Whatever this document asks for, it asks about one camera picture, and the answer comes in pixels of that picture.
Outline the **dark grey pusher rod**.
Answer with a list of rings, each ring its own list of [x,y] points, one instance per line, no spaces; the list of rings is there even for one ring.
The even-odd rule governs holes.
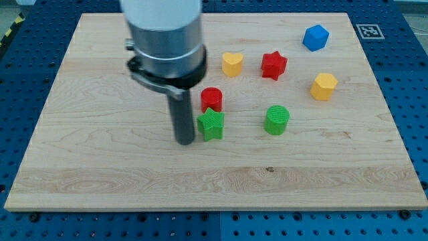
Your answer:
[[[173,88],[168,90],[167,100],[177,143],[190,145],[195,139],[190,91]]]

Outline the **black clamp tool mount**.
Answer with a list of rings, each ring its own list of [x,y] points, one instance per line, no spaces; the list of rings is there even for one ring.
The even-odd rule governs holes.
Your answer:
[[[198,85],[207,71],[207,49],[197,39],[128,38],[125,48],[134,52],[127,61],[130,77],[173,100],[183,100],[185,92]]]

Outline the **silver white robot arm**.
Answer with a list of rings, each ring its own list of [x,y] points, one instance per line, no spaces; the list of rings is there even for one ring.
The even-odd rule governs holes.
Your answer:
[[[165,94],[177,143],[195,139],[192,87],[204,79],[207,48],[203,41],[200,0],[120,0],[131,37],[127,62],[140,85]]]

